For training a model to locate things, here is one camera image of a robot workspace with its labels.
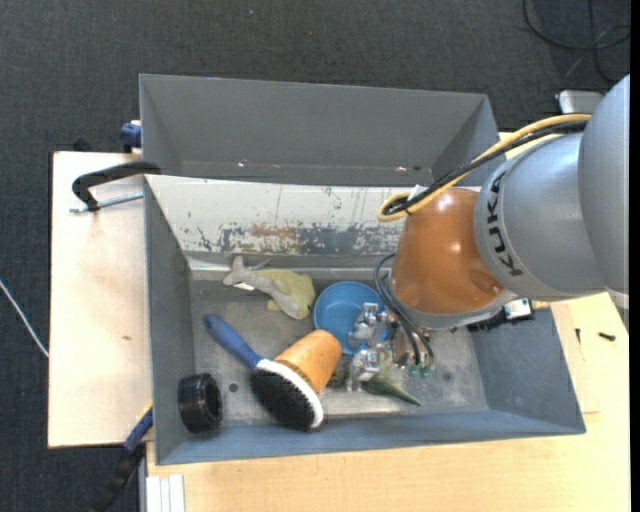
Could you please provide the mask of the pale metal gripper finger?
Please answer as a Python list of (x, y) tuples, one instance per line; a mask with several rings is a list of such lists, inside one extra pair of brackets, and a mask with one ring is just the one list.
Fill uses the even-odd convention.
[(363, 389), (371, 393), (381, 393), (384, 363), (384, 352), (381, 349), (362, 349), (355, 353), (349, 365), (347, 391), (355, 392)]
[(386, 332), (388, 315), (377, 303), (365, 302), (348, 332), (347, 348), (359, 351), (373, 347), (380, 342)]

